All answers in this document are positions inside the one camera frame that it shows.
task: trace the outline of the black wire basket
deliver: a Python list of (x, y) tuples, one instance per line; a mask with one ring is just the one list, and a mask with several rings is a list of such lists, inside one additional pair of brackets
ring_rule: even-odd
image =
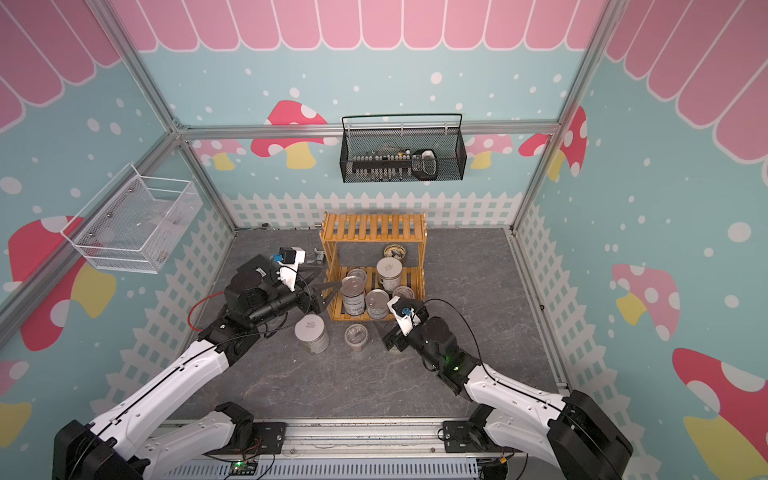
[(354, 115), (341, 122), (345, 183), (464, 179), (461, 114)]

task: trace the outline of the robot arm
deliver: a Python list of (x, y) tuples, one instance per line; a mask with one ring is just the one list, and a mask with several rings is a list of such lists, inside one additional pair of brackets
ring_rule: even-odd
[(503, 376), (461, 349), (448, 324), (429, 317), (421, 300), (396, 296), (389, 309), (398, 326), (384, 336), (385, 347), (411, 346), (456, 395), (480, 404), (462, 426), (464, 441), (478, 451), (527, 452), (569, 479), (621, 479), (632, 446), (589, 396), (573, 391), (564, 397)]
[[(136, 393), (88, 425), (72, 421), (56, 435), (54, 480), (149, 479), (195, 456), (233, 446), (245, 449), (253, 416), (224, 404), (199, 422), (147, 442), (193, 393), (239, 360), (262, 336), (258, 327), (294, 307), (321, 313), (341, 282), (309, 287), (315, 272), (298, 276), (301, 249), (281, 248), (274, 261), (258, 255), (237, 269), (224, 291), (227, 304), (186, 351)], [(332, 291), (325, 297), (318, 294)]]

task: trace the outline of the wooden shelf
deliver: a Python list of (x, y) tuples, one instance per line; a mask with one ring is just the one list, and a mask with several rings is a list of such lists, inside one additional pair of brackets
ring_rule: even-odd
[[(339, 264), (339, 242), (357, 243), (417, 243), (419, 254), (419, 266), (403, 267), (401, 284), (410, 286), (416, 298), (423, 300), (424, 286), (424, 255), (427, 247), (427, 228), (424, 215), (398, 215), (398, 214), (328, 214), (323, 221), (323, 231), (320, 232), (320, 241), (328, 259), (327, 281), (341, 280), (354, 266), (341, 266)], [(365, 266), (368, 274), (366, 293), (376, 288), (376, 268)], [(336, 295), (328, 307), (328, 312), (333, 320), (371, 320), (368, 313), (361, 316), (350, 316), (343, 313), (341, 293)], [(390, 313), (385, 320), (394, 320)]]

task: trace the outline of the metal can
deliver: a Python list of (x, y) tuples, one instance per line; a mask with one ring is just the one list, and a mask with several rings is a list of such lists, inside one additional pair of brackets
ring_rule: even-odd
[(392, 296), (399, 296), (400, 298), (416, 298), (416, 294), (410, 286), (401, 285), (395, 288), (392, 292)]
[(352, 348), (352, 350), (360, 352), (368, 342), (368, 329), (365, 325), (354, 323), (346, 327), (344, 341)]
[(319, 315), (309, 314), (304, 316), (293, 327), (296, 338), (303, 344), (304, 349), (309, 353), (322, 353), (330, 343), (328, 330), (323, 318)]
[(376, 264), (376, 275), (379, 278), (379, 284), (387, 292), (392, 292), (400, 286), (401, 274), (402, 263), (396, 258), (384, 257)]
[(347, 276), (359, 276), (363, 280), (368, 280), (368, 273), (362, 268), (353, 268), (346, 273)]
[(384, 290), (371, 290), (366, 295), (366, 307), (368, 308), (368, 316), (371, 317), (371, 320), (385, 319), (389, 315), (387, 302), (389, 302), (389, 294)]
[(358, 276), (348, 276), (341, 284), (341, 298), (344, 311), (351, 316), (360, 316), (366, 311), (366, 281)]

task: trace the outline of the marble floor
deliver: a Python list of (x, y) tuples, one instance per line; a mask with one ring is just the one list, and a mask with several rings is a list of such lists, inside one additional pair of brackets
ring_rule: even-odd
[[(317, 230), (252, 230), (237, 234), (215, 285), (221, 291), (237, 267), (258, 253), (302, 247), (308, 259), (321, 247)], [(342, 265), (376, 265), (383, 245), (346, 244)], [(415, 261), (413, 246), (406, 265)], [(501, 229), (434, 229), (429, 231), (425, 262), (427, 298), (448, 300), (469, 321), (483, 360), (504, 375), (539, 389), (556, 391), (522, 281)], [(208, 301), (198, 326), (215, 319), (223, 296)], [(466, 325), (441, 303), (429, 305), (450, 325), (459, 345), (476, 354)], [(288, 323), (298, 320), (297, 310)], [(307, 353), (293, 329), (260, 339), (233, 367), (196, 392), (172, 416), (197, 419), (227, 401), (250, 410), (257, 419), (467, 416), (474, 406), (456, 397), (407, 349), (387, 353), (374, 325), (371, 341), (353, 352), (343, 341), (347, 322), (331, 322), (331, 335), (319, 355)]]

